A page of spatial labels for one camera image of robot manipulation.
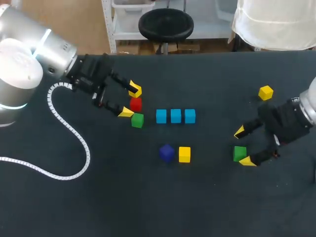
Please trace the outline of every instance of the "dark blue cube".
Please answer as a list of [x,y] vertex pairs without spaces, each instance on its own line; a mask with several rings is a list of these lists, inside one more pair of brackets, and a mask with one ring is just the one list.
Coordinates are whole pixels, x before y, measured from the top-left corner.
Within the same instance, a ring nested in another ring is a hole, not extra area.
[[175,151],[169,144],[166,144],[159,149],[159,155],[165,162],[171,162],[174,158]]

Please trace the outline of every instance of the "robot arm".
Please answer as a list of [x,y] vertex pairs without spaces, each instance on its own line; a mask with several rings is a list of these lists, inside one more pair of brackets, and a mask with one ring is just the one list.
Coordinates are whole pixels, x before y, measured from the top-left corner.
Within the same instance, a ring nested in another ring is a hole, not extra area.
[[[105,100],[108,78],[112,78],[127,89],[130,96],[139,97],[142,93],[140,86],[131,80],[121,78],[113,71],[113,63],[107,54],[101,58],[92,55],[77,56],[75,46],[8,4],[0,5],[0,26],[2,50],[15,54],[15,56],[11,55],[13,64],[10,66],[12,68],[23,68],[23,63],[16,65],[19,61],[16,54],[19,54],[19,57],[23,57],[24,60],[28,58],[26,61],[32,62],[34,65],[36,64],[34,61],[37,60],[42,67],[42,69],[38,69],[41,71],[41,75],[50,75],[53,79],[68,78],[74,90],[79,89],[91,95],[95,106],[106,108],[116,116],[130,117],[134,114],[124,106]],[[10,91],[10,94],[0,94],[0,126],[15,122],[18,112],[22,109],[20,106],[28,103],[39,84],[29,90],[20,85],[16,88],[3,80],[9,79],[0,77],[0,90]],[[16,104],[14,101],[17,98],[20,98],[18,104],[21,105],[10,106]]]
[[240,139],[265,126],[268,147],[247,157],[248,163],[260,165],[271,157],[279,157],[278,149],[307,134],[316,124],[316,78],[299,97],[278,107],[264,103],[258,108],[258,118],[244,123],[236,132]]

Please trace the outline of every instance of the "black table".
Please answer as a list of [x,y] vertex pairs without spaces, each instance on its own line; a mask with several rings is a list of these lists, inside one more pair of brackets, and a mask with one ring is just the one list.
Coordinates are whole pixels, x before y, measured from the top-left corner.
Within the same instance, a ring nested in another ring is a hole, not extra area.
[[[246,167],[232,147],[255,150],[262,131],[237,140],[256,116],[258,90],[284,103],[316,76],[314,52],[222,53],[114,58],[122,76],[143,88],[142,129],[91,105],[89,96],[57,89],[58,112],[84,137],[91,165],[73,181],[0,163],[1,237],[314,237],[316,131],[284,147],[281,157]],[[0,130],[0,155],[59,175],[85,162],[79,141],[50,113],[43,79],[19,121]],[[128,105],[114,84],[109,97]],[[156,109],[194,108],[197,123],[155,122]],[[192,147],[190,164],[165,164],[162,144]]]

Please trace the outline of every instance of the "metal shelf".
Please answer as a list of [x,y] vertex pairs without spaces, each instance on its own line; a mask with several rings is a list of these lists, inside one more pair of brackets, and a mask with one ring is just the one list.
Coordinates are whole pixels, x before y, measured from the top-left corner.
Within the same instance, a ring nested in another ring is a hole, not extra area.
[[[111,9],[111,0],[102,0],[102,5],[105,13],[110,47],[112,45],[111,53],[116,53],[115,40],[145,40],[140,33],[123,32],[116,14],[112,21],[112,16],[108,16],[111,11],[107,10],[109,8]],[[167,0],[161,0],[156,2],[154,9],[165,8],[166,6]],[[183,10],[183,0],[170,0],[169,7]],[[218,19],[215,0],[187,0],[187,13],[193,18],[195,24],[195,29],[188,39],[217,39],[230,37],[230,23]]]

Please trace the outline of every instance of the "stool seat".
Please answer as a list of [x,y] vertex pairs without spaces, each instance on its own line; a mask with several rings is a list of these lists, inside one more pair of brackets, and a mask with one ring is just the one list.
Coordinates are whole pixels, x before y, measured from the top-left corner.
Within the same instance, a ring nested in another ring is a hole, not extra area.
[[194,29],[190,15],[172,8],[161,8],[142,15],[138,23],[139,32],[145,38],[158,43],[183,41]]

